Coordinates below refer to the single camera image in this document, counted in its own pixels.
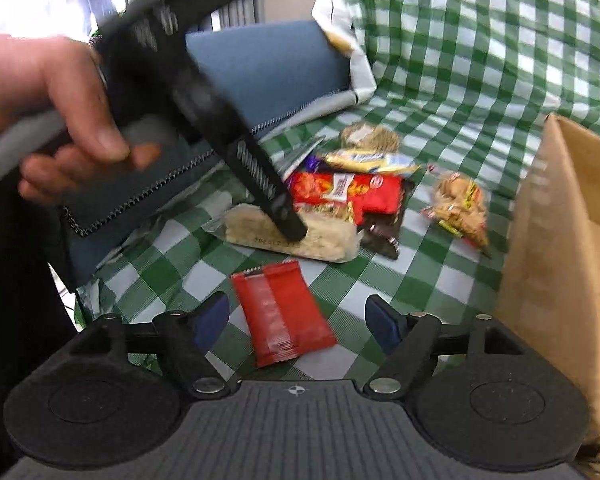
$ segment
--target white label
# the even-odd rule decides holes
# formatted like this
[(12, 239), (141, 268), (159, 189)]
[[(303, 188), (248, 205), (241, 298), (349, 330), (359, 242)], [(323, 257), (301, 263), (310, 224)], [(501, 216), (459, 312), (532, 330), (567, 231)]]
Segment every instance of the white label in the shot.
[(360, 142), (375, 129), (376, 128), (374, 126), (370, 126), (369, 124), (363, 124), (359, 129), (357, 129), (349, 136), (347, 142)]
[(334, 202), (346, 202), (347, 201), (347, 189), (353, 182), (353, 174), (346, 173), (334, 173), (333, 174), (333, 190), (324, 195), (322, 198), (326, 200), (333, 200)]

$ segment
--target red packet seal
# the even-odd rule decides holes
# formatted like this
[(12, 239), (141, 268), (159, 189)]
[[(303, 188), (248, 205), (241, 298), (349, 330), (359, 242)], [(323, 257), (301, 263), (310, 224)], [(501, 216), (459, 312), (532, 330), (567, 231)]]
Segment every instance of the red packet seal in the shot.
[(258, 368), (337, 343), (297, 261), (231, 276), (247, 319)]

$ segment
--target green and white checkered tablecloth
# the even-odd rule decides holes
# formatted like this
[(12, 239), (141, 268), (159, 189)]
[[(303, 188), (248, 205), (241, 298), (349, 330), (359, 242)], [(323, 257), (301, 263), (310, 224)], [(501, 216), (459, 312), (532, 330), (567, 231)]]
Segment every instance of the green and white checkered tablecloth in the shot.
[(544, 116), (571, 117), (600, 134), (600, 0), (345, 0), (378, 90), (366, 104), (278, 134), (269, 153), (315, 134), (336, 146), (346, 125), (364, 119), (394, 129), (401, 151), (439, 160), (491, 188), (493, 255), (478, 255), (431, 226), (421, 182), (400, 230), (400, 257), (361, 250), (346, 264), (301, 260), (304, 278), (338, 345), (254, 372), (244, 314), (229, 275), (284, 259), (220, 242), (201, 225), (244, 192), (225, 169), (139, 232), (100, 268), (80, 296), (90, 316), (119, 312), (149, 321), (165, 309), (195, 309), (225, 291), (230, 323), (209, 354), (225, 376), (363, 381), (384, 356), (364, 323), (379, 294), (400, 312), (425, 310), (446, 322), (494, 305), (506, 233), (520, 178), (539, 145)]

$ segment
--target metal pin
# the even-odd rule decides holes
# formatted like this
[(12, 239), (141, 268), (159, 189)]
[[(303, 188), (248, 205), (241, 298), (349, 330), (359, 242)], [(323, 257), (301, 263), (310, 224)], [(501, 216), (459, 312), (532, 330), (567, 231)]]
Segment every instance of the metal pin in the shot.
[(224, 388), (224, 381), (217, 377), (202, 377), (193, 383), (193, 387), (200, 394), (216, 394)]
[(400, 390), (400, 383), (391, 377), (378, 377), (369, 383), (369, 387), (376, 394), (389, 395)]

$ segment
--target gray curtain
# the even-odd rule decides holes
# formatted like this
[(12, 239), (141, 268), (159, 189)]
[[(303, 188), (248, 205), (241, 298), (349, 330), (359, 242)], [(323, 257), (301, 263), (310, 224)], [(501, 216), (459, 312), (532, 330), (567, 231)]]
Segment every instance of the gray curtain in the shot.
[(262, 0), (235, 0), (219, 9), (219, 14), (222, 28), (251, 25), (264, 20), (264, 4)]

